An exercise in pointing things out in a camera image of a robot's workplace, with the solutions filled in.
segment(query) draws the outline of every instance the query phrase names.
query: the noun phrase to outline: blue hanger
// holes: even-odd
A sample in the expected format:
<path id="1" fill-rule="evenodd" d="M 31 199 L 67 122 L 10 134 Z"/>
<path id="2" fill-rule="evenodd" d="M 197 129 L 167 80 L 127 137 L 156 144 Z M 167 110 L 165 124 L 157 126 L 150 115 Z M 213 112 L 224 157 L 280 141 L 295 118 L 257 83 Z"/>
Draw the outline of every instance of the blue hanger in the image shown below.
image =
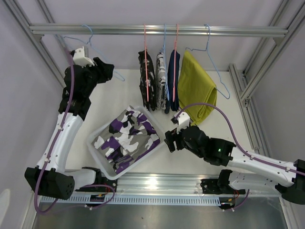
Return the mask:
<path id="1" fill-rule="evenodd" d="M 72 39 L 72 40 L 77 40 L 77 41 L 79 41 L 79 42 L 81 42 L 81 43 L 83 43 L 83 44 L 85 44 L 85 45 L 90 45 L 90 47 L 93 49 L 93 50 L 95 50 L 98 54 L 100 54 L 101 56 L 102 56 L 102 58 L 106 61 L 106 62 L 108 62 L 108 63 L 110 63 L 110 61 L 109 61 L 109 59 L 100 51 L 100 50 L 98 50 L 97 48 L 95 48 L 93 45 L 92 45 L 92 43 L 91 43 L 91 38 L 93 37 L 93 31 L 92 31 L 92 29 L 90 28 L 90 26 L 88 26 L 88 25 L 82 25 L 82 27 L 87 27 L 89 30 L 90 30 L 90 32 L 91 32 L 91 36 L 90 36 L 90 38 L 89 38 L 89 40 L 87 41 L 87 42 L 84 42 L 83 40 L 81 40 L 81 39 L 78 39 L 78 38 L 75 38 L 75 37 L 69 37 L 69 36 L 63 36 L 63 38 L 68 38 L 68 39 Z M 73 50 L 73 48 L 71 47 L 71 46 L 69 46 L 67 43 L 65 43 L 71 50 Z M 117 79 L 119 79 L 119 80 L 121 80 L 121 81 L 125 81 L 125 78 L 120 74 L 120 73 L 118 73 L 117 71 L 113 71 L 114 73 L 116 73 L 117 75 L 119 75 L 120 76 L 120 78 L 118 77 L 118 76 L 116 76 L 115 74 L 113 75 L 115 78 L 117 78 Z"/>
<path id="2" fill-rule="evenodd" d="M 170 94 L 168 90 L 168 79 L 167 79 L 167 69 L 166 69 L 166 57 L 165 57 L 165 41 L 166 41 L 166 24 L 164 24 L 164 39 L 163 39 L 163 47 L 160 49 L 160 52 L 164 54 L 164 68 L 165 68 L 165 92 L 167 100 L 170 100 Z"/>
<path id="3" fill-rule="evenodd" d="M 190 49 L 190 48 L 185 48 L 185 50 L 188 49 L 188 50 L 190 50 L 190 51 L 193 51 L 193 50 L 195 50 L 195 51 L 203 51 L 203 52 L 206 51 L 206 53 L 208 54 L 208 56 L 209 56 L 209 58 L 210 58 L 210 60 L 211 60 L 211 62 L 212 62 L 212 64 L 213 64 L 215 70 L 217 71 L 217 74 L 218 74 L 218 76 L 219 76 L 220 82 L 221 82 L 221 84 L 225 87 L 225 89 L 227 90 L 227 92 L 228 92 L 228 94 L 229 94 L 229 97 L 226 97 L 221 91 L 218 90 L 218 88 L 216 88 L 216 90 L 217 90 L 220 94 L 222 94 L 224 98 L 230 99 L 231 94 L 230 94 L 230 92 L 229 92 L 227 86 L 223 83 L 222 78 L 221 78 L 221 76 L 220 76 L 220 74 L 219 74 L 219 71 L 218 71 L 218 69 L 217 69 L 217 67 L 216 67 L 216 65 L 215 65 L 215 63 L 214 63 L 214 61 L 212 60 L 211 55 L 210 55 L 210 52 L 209 52 L 209 40 L 210 40 L 210 36 L 211 36 L 210 26 L 209 26 L 208 24 L 204 24 L 204 26 L 206 26 L 206 27 L 209 28 L 209 36 L 208 36 L 208 41 L 206 42 L 206 47 L 205 47 L 205 49 Z"/>

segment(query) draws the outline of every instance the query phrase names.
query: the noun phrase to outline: gray floor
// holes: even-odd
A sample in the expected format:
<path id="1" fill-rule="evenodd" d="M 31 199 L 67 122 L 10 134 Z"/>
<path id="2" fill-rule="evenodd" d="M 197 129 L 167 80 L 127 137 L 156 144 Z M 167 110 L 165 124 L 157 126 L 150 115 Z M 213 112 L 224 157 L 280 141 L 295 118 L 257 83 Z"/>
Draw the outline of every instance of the gray floor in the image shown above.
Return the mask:
<path id="1" fill-rule="evenodd" d="M 57 204 L 54 210 L 68 204 Z M 37 216 L 33 229 L 285 229 L 278 198 L 249 198 L 235 212 L 218 207 L 106 205 Z"/>

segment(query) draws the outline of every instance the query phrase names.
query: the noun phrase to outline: laundry basket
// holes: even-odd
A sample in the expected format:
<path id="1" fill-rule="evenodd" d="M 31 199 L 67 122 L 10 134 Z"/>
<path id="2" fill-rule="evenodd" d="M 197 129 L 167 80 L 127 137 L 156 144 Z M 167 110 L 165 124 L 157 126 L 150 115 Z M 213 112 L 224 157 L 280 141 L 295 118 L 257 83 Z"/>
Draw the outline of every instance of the laundry basket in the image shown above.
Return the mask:
<path id="1" fill-rule="evenodd" d="M 137 110 L 137 111 L 140 111 L 141 113 L 143 113 L 147 117 L 147 119 L 151 122 L 152 126 L 154 127 L 155 131 L 157 132 L 157 135 L 160 138 L 160 144 L 156 148 L 154 148 L 152 151 L 150 151 L 146 155 L 144 155 L 142 158 L 140 158 L 139 160 L 134 162 L 132 165 L 130 165 L 129 167 L 124 169 L 122 172 L 116 174 L 114 169 L 113 169 L 113 167 L 112 167 L 112 165 L 109 164 L 107 158 L 104 157 L 92 145 L 92 143 L 95 140 L 95 138 L 110 124 L 110 122 L 105 124 L 105 125 L 103 125 L 101 128 L 97 129 L 96 131 L 94 131 L 87 138 L 87 146 L 88 146 L 88 149 L 89 149 L 92 157 L 94 158 L 95 162 L 97 163 L 99 169 L 102 171 L 102 173 L 105 174 L 105 176 L 109 180 L 116 180 L 116 179 L 118 179 L 120 176 L 122 176 L 123 174 L 127 173 L 133 167 L 137 166 L 137 164 L 141 163 L 148 156 L 152 155 L 154 152 L 158 151 L 161 147 L 163 147 L 165 145 L 165 142 L 164 142 L 164 139 L 165 139 L 164 131 L 162 130 L 162 127 L 160 126 L 160 124 L 152 116 L 152 114 L 149 111 L 147 111 L 147 109 L 144 108 L 143 106 L 137 106 L 137 107 L 134 108 L 134 110 Z"/>

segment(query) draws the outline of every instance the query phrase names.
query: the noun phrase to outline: clothing rod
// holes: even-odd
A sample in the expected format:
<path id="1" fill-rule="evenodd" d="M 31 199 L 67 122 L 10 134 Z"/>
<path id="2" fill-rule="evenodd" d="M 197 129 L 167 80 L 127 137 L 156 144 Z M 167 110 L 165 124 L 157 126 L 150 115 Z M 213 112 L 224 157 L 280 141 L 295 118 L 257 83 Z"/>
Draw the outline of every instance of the clothing rod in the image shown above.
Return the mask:
<path id="1" fill-rule="evenodd" d="M 87 24 L 94 34 L 99 35 L 144 35 L 143 25 Z M 33 34 L 90 34 L 81 24 L 44 23 L 30 26 Z M 272 37 L 282 38 L 288 33 L 283 27 L 250 26 L 250 27 L 218 27 L 210 26 L 211 36 L 225 37 Z M 166 35 L 176 35 L 176 25 L 166 26 Z M 146 25 L 146 34 L 164 35 L 164 25 Z M 207 36 L 206 26 L 179 25 L 179 36 Z"/>

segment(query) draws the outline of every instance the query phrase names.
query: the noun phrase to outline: clothes hanger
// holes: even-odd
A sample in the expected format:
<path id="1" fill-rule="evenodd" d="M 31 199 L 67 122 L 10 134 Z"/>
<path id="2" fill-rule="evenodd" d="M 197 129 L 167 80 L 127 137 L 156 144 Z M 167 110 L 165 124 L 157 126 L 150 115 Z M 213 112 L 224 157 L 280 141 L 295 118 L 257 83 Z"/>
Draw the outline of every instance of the clothes hanger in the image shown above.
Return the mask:
<path id="1" fill-rule="evenodd" d="M 173 102 L 175 102 L 175 82 L 176 82 L 176 51 L 177 51 L 177 41 L 178 41 L 178 33 L 179 33 L 179 24 L 177 24 L 177 34 L 176 39 L 174 41 L 175 53 L 173 59 Z"/>
<path id="2" fill-rule="evenodd" d="M 167 79 L 167 67 L 166 67 L 166 49 L 165 49 L 165 42 L 166 42 L 166 24 L 164 24 L 164 39 L 163 39 L 163 47 L 160 49 L 160 52 L 164 54 L 164 69 L 165 69 L 165 92 L 167 100 L 170 100 L 170 94 L 168 90 L 168 79 Z"/>
<path id="3" fill-rule="evenodd" d="M 110 62 L 110 60 L 100 51 L 100 50 L 98 50 L 97 48 L 95 48 L 94 47 L 94 45 L 91 43 L 91 39 L 92 39 L 92 37 L 93 37 L 93 31 L 92 31 L 92 29 L 91 29 L 91 27 L 90 26 L 88 26 L 88 25 L 82 25 L 82 27 L 86 27 L 86 28 L 88 28 L 89 30 L 90 30 L 90 32 L 91 32 L 91 36 L 89 37 L 89 39 L 88 39 L 88 41 L 87 42 L 84 42 L 83 40 L 81 40 L 81 39 L 78 39 L 78 38 L 75 38 L 75 37 L 69 37 L 69 36 L 63 36 L 62 38 L 68 38 L 68 39 L 72 39 L 72 40 L 77 40 L 77 41 L 79 41 L 79 42 L 82 42 L 83 44 L 85 44 L 85 45 L 90 45 L 90 47 L 93 49 L 93 50 L 95 50 L 99 55 L 101 55 L 102 56 L 102 58 L 106 61 L 106 62 L 108 62 L 108 63 L 111 63 Z M 71 47 L 71 46 L 69 46 L 66 42 L 65 42 L 65 44 L 71 49 L 71 50 L 73 50 L 73 48 Z M 119 79 L 119 80 L 121 80 L 121 81 L 125 81 L 125 78 L 120 74 L 120 73 L 118 73 L 117 71 L 113 71 L 115 74 L 113 75 L 115 78 L 117 78 L 117 79 Z"/>
<path id="4" fill-rule="evenodd" d="M 221 91 L 218 90 L 218 88 L 216 88 L 216 90 L 217 90 L 224 98 L 230 99 L 231 94 L 230 94 L 230 92 L 229 92 L 227 86 L 223 83 L 222 78 L 221 78 L 221 76 L 220 76 L 220 73 L 219 73 L 219 71 L 218 71 L 218 69 L 217 69 L 217 67 L 216 67 L 216 65 L 215 65 L 215 63 L 214 63 L 214 61 L 213 61 L 213 59 L 211 58 L 211 55 L 210 55 L 210 52 L 209 52 L 209 40 L 210 40 L 210 36 L 211 36 L 211 29 L 210 29 L 210 26 L 209 26 L 208 24 L 204 24 L 204 26 L 208 27 L 208 29 L 209 29 L 209 36 L 208 36 L 208 41 L 206 42 L 206 47 L 205 47 L 205 49 L 190 49 L 190 48 L 185 48 L 185 50 L 188 49 L 188 50 L 190 50 L 190 51 L 193 51 L 193 50 L 195 50 L 195 51 L 203 51 L 203 52 L 206 52 L 206 53 L 208 54 L 208 56 L 209 56 L 209 58 L 210 58 L 210 60 L 211 60 L 211 62 L 212 62 L 212 64 L 213 64 L 215 70 L 217 71 L 217 74 L 218 74 L 219 79 L 220 79 L 220 83 L 225 87 L 225 89 L 227 90 L 229 96 L 228 96 L 228 97 L 225 96 Z"/>
<path id="5" fill-rule="evenodd" d="M 146 25 L 144 24 L 144 54 L 145 54 L 145 73 L 146 73 L 146 93 L 147 93 L 147 102 L 149 102 L 149 90 L 148 90 L 148 72 L 147 72 L 147 45 L 146 45 Z"/>

